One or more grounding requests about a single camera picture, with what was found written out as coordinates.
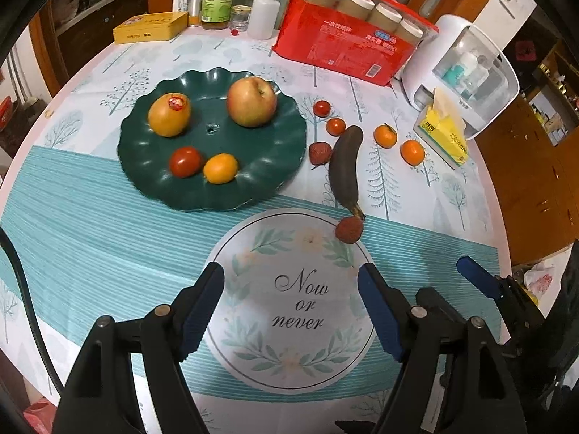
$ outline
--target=banana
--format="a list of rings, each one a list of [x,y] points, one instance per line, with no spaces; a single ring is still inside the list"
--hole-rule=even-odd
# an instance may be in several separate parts
[[[329,185],[336,200],[352,215],[364,220],[366,216],[358,205],[358,177],[356,161],[364,133],[356,125],[348,127],[338,138],[329,160]]]

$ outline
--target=blue logo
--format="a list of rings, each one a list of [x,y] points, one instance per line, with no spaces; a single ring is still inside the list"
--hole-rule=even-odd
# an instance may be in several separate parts
[[[374,33],[374,35],[376,37],[380,37],[380,39],[385,40],[385,41],[389,41],[390,39],[392,39],[392,36],[390,36],[390,34],[384,32],[384,31],[376,31]]]

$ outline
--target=white appliance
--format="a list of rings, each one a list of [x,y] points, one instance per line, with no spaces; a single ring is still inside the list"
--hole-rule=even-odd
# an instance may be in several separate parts
[[[432,105],[434,89],[456,101],[467,140],[476,137],[519,94],[519,80],[501,50],[470,21],[444,15],[438,37],[424,40],[404,71],[402,85],[416,109]]]

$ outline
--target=yellow box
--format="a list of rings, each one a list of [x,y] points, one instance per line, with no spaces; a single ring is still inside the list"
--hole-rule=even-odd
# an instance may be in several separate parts
[[[165,41],[187,27],[186,11],[142,14],[129,18],[112,30],[115,43]]]

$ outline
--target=yellow tissue packaging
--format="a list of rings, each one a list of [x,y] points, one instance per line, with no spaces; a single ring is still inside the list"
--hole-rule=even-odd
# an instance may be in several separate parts
[[[464,121],[440,90],[435,90],[433,107],[421,112],[414,130],[452,169],[468,160]]]
[[[129,18],[112,33],[117,44],[169,40],[187,27],[188,17],[186,11],[142,14]]]

